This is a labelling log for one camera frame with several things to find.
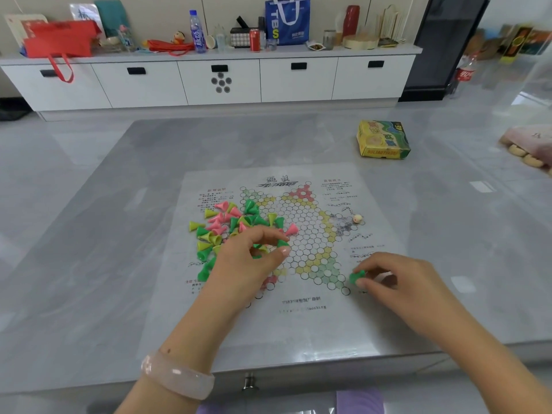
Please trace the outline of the person's left hand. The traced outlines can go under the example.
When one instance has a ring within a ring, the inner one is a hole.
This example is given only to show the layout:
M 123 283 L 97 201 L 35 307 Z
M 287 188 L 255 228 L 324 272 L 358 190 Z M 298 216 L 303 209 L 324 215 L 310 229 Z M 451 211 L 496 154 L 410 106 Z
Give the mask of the person's left hand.
M 289 240 L 278 229 L 255 226 L 223 244 L 215 265 L 196 302 L 202 307 L 235 315 L 260 291 L 272 271 L 255 271 L 254 257 L 277 248 L 278 239 Z

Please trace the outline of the person's right hand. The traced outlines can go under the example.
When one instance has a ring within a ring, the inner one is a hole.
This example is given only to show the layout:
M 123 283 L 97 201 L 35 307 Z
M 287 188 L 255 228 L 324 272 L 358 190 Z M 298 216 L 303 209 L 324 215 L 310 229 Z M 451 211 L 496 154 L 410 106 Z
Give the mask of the person's right hand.
M 383 304 L 418 334 L 437 342 L 462 306 L 432 264 L 422 259 L 376 252 L 353 272 L 364 270 L 371 278 L 393 289 L 390 304 Z

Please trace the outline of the person's right forearm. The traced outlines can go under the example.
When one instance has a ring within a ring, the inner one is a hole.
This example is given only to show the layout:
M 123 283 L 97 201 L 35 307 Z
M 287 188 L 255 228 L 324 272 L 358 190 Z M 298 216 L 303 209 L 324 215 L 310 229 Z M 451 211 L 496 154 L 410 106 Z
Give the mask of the person's right forearm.
M 423 315 L 420 332 L 465 372 L 491 414 L 552 414 L 552 392 L 470 313 L 452 306 Z

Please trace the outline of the person's left forearm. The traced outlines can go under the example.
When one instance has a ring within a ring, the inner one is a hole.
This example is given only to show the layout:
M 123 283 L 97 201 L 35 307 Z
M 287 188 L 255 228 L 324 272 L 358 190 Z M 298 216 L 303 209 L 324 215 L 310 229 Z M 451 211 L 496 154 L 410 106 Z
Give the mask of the person's left forearm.
M 208 291 L 205 287 L 160 347 L 171 367 L 210 374 L 217 352 L 251 294 Z M 167 389 L 142 374 L 115 414 L 196 414 L 197 399 Z

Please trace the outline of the pile of coloured game cones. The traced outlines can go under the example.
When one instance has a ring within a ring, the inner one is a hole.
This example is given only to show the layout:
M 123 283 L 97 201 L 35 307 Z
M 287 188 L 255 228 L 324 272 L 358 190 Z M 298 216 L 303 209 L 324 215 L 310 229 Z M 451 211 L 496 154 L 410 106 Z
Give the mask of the pile of coloured game cones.
M 195 283 L 207 281 L 215 265 L 223 243 L 229 238 L 239 235 L 254 226 L 267 226 L 278 229 L 287 237 L 299 233 L 299 227 L 294 223 L 286 223 L 284 216 L 275 210 L 264 211 L 264 206 L 270 200 L 260 201 L 256 195 L 246 196 L 241 206 L 234 202 L 223 201 L 213 208 L 204 209 L 204 222 L 190 221 L 188 232 L 196 238 L 196 261 L 192 265 L 200 265 Z

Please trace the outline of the printed paper game board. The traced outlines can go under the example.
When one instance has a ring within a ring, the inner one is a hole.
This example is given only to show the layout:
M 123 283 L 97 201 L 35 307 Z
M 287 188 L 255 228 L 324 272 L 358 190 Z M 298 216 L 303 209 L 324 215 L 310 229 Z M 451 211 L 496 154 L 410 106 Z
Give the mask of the printed paper game board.
M 173 214 L 161 269 L 151 298 L 137 357 L 158 348 L 190 308 L 204 283 L 197 279 L 196 238 L 190 221 L 204 209 L 246 196 L 270 200 L 299 233 L 289 237 L 289 257 L 264 281 L 241 313 L 221 350 L 261 350 L 262 364 L 332 357 L 333 346 L 368 344 L 362 323 L 368 301 L 349 283 L 352 269 L 373 252 L 403 253 L 382 209 L 358 168 L 350 162 L 187 172 Z M 352 217 L 363 216 L 355 225 Z

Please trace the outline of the purple cloth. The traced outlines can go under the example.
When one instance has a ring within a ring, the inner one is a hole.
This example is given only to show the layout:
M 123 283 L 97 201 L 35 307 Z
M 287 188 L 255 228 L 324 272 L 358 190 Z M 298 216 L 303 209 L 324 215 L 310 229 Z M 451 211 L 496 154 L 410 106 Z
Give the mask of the purple cloth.
M 382 394 L 376 388 L 339 390 L 336 414 L 385 414 Z

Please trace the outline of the yellow green cardboard box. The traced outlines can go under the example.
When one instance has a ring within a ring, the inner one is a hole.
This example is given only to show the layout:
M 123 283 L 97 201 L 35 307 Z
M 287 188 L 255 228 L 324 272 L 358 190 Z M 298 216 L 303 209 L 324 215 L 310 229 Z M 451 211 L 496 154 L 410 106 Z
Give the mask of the yellow green cardboard box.
M 405 159 L 411 151 L 404 126 L 399 121 L 362 120 L 356 140 L 365 158 Z

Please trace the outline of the pale pink jade bangle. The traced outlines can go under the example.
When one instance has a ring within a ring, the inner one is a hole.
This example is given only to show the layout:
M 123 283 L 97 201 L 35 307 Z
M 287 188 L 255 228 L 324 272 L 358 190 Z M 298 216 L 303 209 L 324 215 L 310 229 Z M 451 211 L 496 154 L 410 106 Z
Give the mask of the pale pink jade bangle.
M 141 372 L 166 390 L 197 401 L 206 400 L 215 385 L 213 375 L 200 373 L 175 362 L 159 350 L 144 357 Z

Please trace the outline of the white sideboard cabinet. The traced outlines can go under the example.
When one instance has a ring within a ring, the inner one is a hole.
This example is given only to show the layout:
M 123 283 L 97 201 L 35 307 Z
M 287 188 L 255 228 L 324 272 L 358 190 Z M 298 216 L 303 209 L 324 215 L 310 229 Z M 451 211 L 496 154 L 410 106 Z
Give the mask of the white sideboard cabinet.
M 315 52 L 305 46 L 275 51 L 217 49 L 174 57 L 117 53 L 57 59 L 0 57 L 0 70 L 45 121 L 114 113 L 204 117 L 223 112 L 390 108 L 402 96 L 421 47 Z

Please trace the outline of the checked tissue box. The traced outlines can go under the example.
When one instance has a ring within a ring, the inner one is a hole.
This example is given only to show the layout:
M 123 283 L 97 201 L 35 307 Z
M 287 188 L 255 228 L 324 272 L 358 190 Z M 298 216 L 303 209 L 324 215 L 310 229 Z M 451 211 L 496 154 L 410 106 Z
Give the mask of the checked tissue box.
M 250 49 L 250 31 L 252 28 L 232 27 L 230 30 L 230 44 L 233 48 Z

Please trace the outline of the round bamboo box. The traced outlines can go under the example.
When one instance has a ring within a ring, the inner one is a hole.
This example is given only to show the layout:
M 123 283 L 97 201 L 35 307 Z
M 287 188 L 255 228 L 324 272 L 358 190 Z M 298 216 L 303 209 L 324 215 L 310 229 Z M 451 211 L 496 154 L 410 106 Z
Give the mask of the round bamboo box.
M 351 34 L 343 36 L 342 46 L 354 51 L 367 51 L 378 47 L 379 38 L 370 34 Z

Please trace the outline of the blue tote bag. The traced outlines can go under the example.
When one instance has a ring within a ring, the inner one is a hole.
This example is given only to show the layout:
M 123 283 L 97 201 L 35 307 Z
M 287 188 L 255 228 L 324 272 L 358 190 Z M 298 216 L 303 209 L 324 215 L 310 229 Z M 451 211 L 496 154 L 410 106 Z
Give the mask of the blue tote bag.
M 301 45 L 309 40 L 311 0 L 265 1 L 266 36 L 279 46 Z

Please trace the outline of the blue label water bottle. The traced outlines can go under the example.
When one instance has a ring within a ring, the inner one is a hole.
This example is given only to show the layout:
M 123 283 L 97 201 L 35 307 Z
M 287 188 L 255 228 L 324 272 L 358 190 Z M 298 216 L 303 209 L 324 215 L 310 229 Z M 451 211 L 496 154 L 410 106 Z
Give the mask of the blue label water bottle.
M 194 43 L 195 51 L 199 54 L 206 53 L 208 48 L 206 46 L 202 22 L 199 19 L 199 16 L 196 10 L 190 10 L 189 14 L 190 14 L 190 32 Z

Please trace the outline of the red label cola bottle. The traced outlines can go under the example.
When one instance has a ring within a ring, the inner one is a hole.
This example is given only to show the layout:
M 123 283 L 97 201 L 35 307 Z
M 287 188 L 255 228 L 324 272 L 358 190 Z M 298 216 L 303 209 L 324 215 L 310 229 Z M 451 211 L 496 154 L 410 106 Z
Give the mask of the red label cola bottle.
M 459 97 L 466 84 L 473 79 L 478 67 L 479 54 L 479 51 L 475 51 L 461 57 L 449 85 L 448 97 L 450 99 Z

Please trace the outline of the red thermos flask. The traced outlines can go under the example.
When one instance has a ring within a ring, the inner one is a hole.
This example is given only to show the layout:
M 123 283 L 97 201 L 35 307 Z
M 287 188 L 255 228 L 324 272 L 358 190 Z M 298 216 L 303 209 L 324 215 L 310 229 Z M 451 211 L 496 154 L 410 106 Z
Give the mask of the red thermos flask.
M 347 6 L 346 14 L 343 20 L 343 38 L 345 38 L 346 36 L 355 35 L 357 33 L 360 12 L 361 7 L 359 5 Z

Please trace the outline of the wooden rack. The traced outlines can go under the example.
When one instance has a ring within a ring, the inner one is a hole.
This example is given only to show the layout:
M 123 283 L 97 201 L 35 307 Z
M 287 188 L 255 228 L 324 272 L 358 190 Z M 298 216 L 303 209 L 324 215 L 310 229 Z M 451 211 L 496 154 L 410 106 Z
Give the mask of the wooden rack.
M 380 46 L 405 43 L 403 32 L 404 15 L 395 4 L 390 4 L 381 13 L 376 14 L 375 35 Z

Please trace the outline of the black tall cabinet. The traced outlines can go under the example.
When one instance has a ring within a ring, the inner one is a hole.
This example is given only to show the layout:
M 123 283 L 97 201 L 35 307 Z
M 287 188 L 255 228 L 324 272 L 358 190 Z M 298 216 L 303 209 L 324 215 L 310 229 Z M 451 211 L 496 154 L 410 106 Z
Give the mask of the black tall cabinet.
M 399 102 L 440 101 L 490 0 L 429 0 L 414 44 L 413 62 Z

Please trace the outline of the clear plastic bottle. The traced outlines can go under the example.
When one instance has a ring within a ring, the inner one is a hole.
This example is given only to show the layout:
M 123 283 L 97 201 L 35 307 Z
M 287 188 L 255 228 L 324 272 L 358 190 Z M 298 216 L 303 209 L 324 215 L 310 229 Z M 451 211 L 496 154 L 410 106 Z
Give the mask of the clear plastic bottle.
M 127 52 L 134 52 L 136 50 L 133 34 L 129 27 L 121 24 L 118 28 L 118 35 L 123 48 Z

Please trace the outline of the teal book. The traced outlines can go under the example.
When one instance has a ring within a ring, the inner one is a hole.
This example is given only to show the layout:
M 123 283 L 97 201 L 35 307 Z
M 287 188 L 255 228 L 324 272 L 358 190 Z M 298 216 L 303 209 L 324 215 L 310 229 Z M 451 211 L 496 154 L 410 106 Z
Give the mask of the teal book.
M 120 26 L 130 28 L 127 12 L 120 0 L 95 0 L 106 37 L 118 37 Z

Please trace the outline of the row of colourful boxes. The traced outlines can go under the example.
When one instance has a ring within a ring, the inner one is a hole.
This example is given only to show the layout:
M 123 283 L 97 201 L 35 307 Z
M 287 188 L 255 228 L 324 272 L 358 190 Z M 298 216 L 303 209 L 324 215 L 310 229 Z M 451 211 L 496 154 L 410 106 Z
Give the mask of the row of colourful boxes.
M 542 30 L 529 24 L 503 25 L 499 35 L 502 63 L 512 63 L 520 55 L 542 55 L 552 44 L 552 29 Z

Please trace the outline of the red fabric bag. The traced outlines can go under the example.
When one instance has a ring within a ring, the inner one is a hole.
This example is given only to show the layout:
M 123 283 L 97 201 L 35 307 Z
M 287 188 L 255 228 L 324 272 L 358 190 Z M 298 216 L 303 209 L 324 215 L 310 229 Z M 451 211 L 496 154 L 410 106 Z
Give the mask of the red fabric bag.
M 93 20 L 72 20 L 56 22 L 36 22 L 29 25 L 33 37 L 23 40 L 28 58 L 47 58 L 55 75 L 71 84 L 74 72 L 69 58 L 92 57 L 93 42 L 101 34 L 100 27 Z M 54 58 L 60 57 L 69 67 L 71 74 L 64 77 Z

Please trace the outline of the white printed card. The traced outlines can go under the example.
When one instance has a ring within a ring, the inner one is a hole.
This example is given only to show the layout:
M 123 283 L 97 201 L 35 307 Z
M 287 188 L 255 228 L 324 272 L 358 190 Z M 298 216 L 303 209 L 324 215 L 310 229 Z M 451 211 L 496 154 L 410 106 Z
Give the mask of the white printed card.
M 31 25 L 48 22 L 42 14 L 5 14 L 4 19 L 19 48 L 23 47 L 25 39 L 34 37 L 34 32 L 30 29 Z

